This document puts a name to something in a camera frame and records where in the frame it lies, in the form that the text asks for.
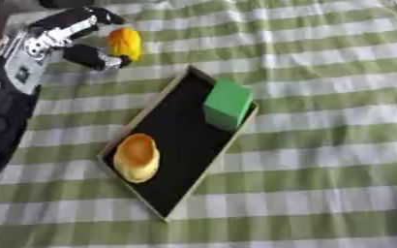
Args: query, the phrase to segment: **wrinkled cloth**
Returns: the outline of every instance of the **wrinkled cloth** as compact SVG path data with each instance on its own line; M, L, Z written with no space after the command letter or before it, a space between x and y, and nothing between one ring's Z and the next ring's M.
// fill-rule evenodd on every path
M0 247L397 247L397 1L107 2L142 57L103 73L52 58L0 175ZM96 155L190 64L260 112L166 224Z

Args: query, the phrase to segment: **green checkered tablecloth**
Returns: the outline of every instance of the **green checkered tablecloth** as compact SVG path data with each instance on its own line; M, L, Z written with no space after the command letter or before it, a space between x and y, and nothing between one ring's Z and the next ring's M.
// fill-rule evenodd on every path
M397 248L397 0L109 3L144 55L105 73L53 57L0 175L0 247ZM96 154L189 64L260 113L166 224Z

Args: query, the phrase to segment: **tray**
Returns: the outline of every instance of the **tray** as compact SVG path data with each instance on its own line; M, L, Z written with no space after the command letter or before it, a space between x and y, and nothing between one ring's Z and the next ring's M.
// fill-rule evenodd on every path
M224 154L246 122L257 113L258 106L252 102L235 133L207 124L203 103L214 83L212 77L189 67L98 155L104 170L117 177L163 220L167 221L175 207L192 193L206 170ZM157 173L139 184L124 179L111 162L116 146L135 133L151 136L161 153Z

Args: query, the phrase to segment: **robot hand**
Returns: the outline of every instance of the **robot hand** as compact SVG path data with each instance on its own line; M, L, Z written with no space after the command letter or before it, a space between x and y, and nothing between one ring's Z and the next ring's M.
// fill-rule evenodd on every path
M131 63L128 56L108 56L95 47L72 45L72 42L98 31L100 24L123 24L124 22L121 16L103 8L71 9L31 24L30 30L40 35L37 39L28 42L28 50L34 56L43 57L47 49L64 48L65 59L94 70L123 68Z
M100 24L122 24L106 9L85 7L49 16L0 41L0 171L9 163L33 115L42 74L54 50L81 65L105 70L122 68L128 56L108 56L95 47L73 45Z

